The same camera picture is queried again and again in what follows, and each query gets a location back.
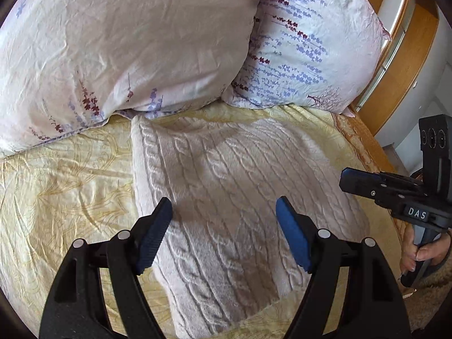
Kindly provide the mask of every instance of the yellow bed sheet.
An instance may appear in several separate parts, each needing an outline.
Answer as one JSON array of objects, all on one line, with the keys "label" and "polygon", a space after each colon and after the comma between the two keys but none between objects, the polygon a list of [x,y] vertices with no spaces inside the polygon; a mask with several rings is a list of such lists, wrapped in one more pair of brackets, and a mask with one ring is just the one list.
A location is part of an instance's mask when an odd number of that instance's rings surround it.
[{"label": "yellow bed sheet", "polygon": [[[252,122],[272,117],[302,127],[322,147],[338,170],[344,167],[391,171],[383,150],[359,119],[295,105],[266,110],[233,108],[215,102],[202,110],[160,118],[165,125],[179,116],[207,121]],[[73,240],[89,243],[111,238],[132,227],[137,211],[132,190],[130,121],[113,116],[101,128],[17,154],[1,161],[0,287],[25,324],[37,334],[47,293]],[[399,274],[399,233],[387,210],[360,199],[374,237]],[[102,273],[113,328],[123,332],[108,272]],[[341,273],[338,296],[344,294]],[[152,270],[140,283],[163,332],[175,336],[166,295]],[[282,338],[303,292],[293,292],[219,338]],[[335,300],[327,331],[340,314]]]}]

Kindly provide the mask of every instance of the bed sheet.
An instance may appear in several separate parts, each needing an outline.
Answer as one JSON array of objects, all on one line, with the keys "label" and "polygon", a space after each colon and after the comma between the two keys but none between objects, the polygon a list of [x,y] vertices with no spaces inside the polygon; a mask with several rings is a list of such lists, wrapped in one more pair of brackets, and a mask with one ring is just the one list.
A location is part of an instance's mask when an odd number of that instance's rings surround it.
[{"label": "bed sheet", "polygon": [[[358,118],[346,118],[295,105],[265,110],[233,108],[215,102],[201,110],[157,119],[171,123],[180,116],[207,121],[253,122],[259,118],[290,121],[315,139],[338,170],[355,167],[393,171],[383,150]],[[20,318],[35,334],[47,293],[73,240],[106,240],[132,227],[137,211],[132,190],[130,121],[110,118],[91,129],[58,142],[3,159],[0,169],[0,287]],[[397,276],[401,254],[396,224],[387,210],[358,198],[369,218],[371,236],[383,250]],[[139,277],[149,306],[168,338],[175,337],[166,295],[152,269]],[[345,294],[346,271],[341,270],[337,299],[327,324],[335,328]],[[108,272],[102,285],[112,327],[124,333]],[[298,309],[303,291],[296,291],[218,338],[282,338]]]}]

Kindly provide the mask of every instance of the pillowcase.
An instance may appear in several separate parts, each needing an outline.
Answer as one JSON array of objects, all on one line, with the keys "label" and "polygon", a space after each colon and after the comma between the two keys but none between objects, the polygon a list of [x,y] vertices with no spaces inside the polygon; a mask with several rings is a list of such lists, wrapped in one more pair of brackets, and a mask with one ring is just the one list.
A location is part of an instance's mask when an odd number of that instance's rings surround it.
[{"label": "pillowcase", "polygon": [[0,29],[0,158],[219,98],[259,0],[18,0]]},{"label": "pillowcase", "polygon": [[248,56],[222,99],[342,113],[371,80],[388,35],[367,0],[260,0]]}]

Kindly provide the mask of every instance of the cable knit sweater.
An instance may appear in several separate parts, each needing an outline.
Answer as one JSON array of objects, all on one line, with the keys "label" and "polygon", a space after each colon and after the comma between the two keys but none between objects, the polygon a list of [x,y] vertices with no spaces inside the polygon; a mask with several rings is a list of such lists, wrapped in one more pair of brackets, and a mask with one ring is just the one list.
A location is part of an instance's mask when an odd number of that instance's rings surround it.
[{"label": "cable knit sweater", "polygon": [[173,202],[153,268],[179,338],[210,337],[307,286],[274,214],[282,195],[341,239],[369,232],[340,173],[293,125],[179,119],[164,128],[136,117],[132,146],[139,214],[164,196]]}]

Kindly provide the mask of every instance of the human hand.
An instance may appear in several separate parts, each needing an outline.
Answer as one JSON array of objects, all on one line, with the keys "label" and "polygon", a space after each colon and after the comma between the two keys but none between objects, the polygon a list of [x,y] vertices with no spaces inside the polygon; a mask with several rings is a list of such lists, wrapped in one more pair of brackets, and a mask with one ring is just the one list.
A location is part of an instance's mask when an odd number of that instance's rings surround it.
[{"label": "human hand", "polygon": [[431,265],[438,265],[447,255],[451,244],[451,237],[448,233],[441,235],[436,241],[426,244],[421,248],[413,244],[414,229],[411,224],[405,228],[402,244],[402,258],[400,260],[400,270],[403,274],[407,271],[416,270],[416,261],[432,259]]}]

